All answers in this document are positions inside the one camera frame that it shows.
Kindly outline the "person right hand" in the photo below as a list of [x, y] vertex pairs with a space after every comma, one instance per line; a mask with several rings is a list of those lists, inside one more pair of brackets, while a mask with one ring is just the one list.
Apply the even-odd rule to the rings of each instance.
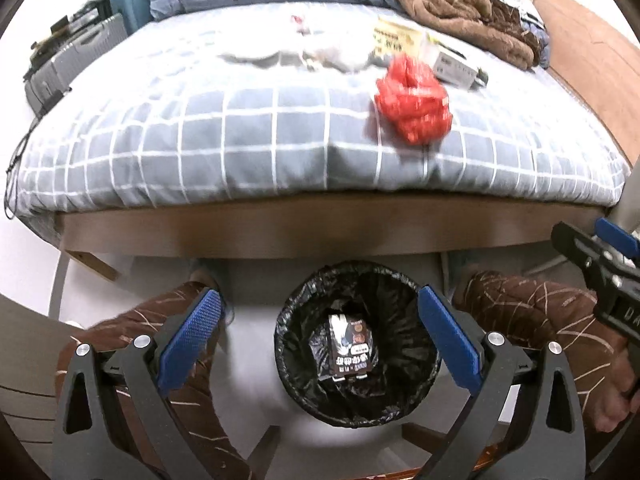
[[627, 348], [620, 348], [600, 384], [588, 394], [582, 409], [586, 425], [597, 432], [612, 432], [630, 414], [639, 411], [639, 393], [631, 393], [637, 376]]

